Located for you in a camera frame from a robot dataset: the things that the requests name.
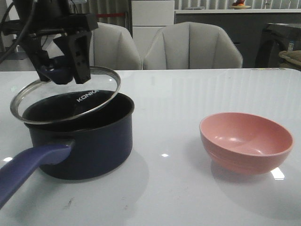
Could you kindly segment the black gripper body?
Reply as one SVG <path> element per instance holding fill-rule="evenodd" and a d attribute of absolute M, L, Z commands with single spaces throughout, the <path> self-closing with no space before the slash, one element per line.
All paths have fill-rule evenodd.
<path fill-rule="evenodd" d="M 53 34 L 73 35 L 98 27 L 95 14 L 72 13 L 67 0 L 14 0 L 19 18 L 2 21 L 0 31 L 7 36 L 37 38 Z"/>

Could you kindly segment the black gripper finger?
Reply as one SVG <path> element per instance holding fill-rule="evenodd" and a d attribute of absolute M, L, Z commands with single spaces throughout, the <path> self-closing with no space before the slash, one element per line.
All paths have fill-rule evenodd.
<path fill-rule="evenodd" d="M 19 45 L 26 52 L 40 80 L 50 81 L 46 76 L 46 69 L 49 67 L 51 61 L 47 51 L 42 49 L 41 37 L 32 38 L 26 36 L 20 41 Z"/>
<path fill-rule="evenodd" d="M 82 31 L 54 39 L 54 43 L 63 53 L 54 57 L 55 67 L 62 71 L 58 84 L 67 84 L 75 80 L 83 84 L 90 80 L 89 49 L 91 32 Z"/>

